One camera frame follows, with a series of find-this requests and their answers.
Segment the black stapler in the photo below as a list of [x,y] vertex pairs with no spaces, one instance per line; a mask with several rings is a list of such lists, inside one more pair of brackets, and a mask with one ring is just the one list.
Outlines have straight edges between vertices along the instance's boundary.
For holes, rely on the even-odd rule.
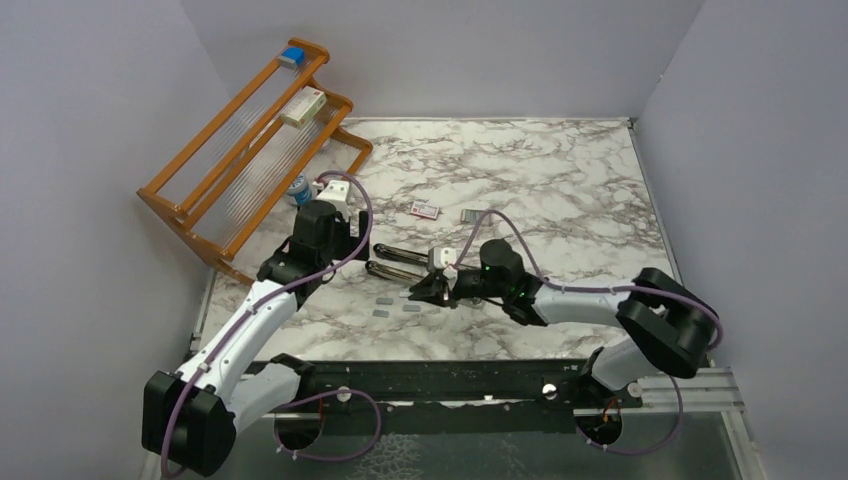
[[373,253],[381,259],[426,267],[429,257],[426,253],[414,252],[384,243],[376,243],[372,247]]

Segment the red white staple box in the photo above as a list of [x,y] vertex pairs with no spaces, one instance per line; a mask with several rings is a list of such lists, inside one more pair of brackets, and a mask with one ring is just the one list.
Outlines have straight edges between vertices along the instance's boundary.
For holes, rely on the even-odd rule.
[[440,208],[422,201],[414,201],[410,207],[410,214],[429,220],[437,220]]

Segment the silver staple strip tray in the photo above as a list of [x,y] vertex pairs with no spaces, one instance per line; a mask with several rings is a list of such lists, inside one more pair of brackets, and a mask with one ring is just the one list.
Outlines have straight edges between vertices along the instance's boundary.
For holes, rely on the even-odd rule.
[[474,225],[480,222],[482,225],[490,225],[492,218],[487,214],[486,210],[480,209],[462,209],[460,213],[460,223]]

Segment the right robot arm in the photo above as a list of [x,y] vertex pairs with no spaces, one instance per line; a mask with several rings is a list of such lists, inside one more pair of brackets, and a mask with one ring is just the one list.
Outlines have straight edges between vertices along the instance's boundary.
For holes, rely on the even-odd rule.
[[656,268],[642,269],[625,285],[577,287],[555,286],[528,272],[504,239],[485,242],[479,260],[479,267],[463,268],[454,249],[432,249],[428,273],[411,287],[411,300],[455,308],[465,299],[498,299],[520,325],[622,328],[625,339],[593,352],[577,380],[579,398],[592,407],[658,372],[693,378],[721,338],[716,312]]

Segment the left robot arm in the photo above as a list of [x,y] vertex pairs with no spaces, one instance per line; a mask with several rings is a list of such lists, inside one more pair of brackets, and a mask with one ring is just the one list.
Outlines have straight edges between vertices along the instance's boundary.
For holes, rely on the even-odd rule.
[[143,390],[141,443],[160,457],[160,476],[186,470],[208,477],[221,468],[237,436],[274,408],[313,401],[311,364],[284,355],[257,376],[243,374],[271,335],[346,263],[365,260],[373,208],[350,234],[343,203],[313,200],[296,215],[292,235],[260,268],[224,328],[174,372],[158,371]]

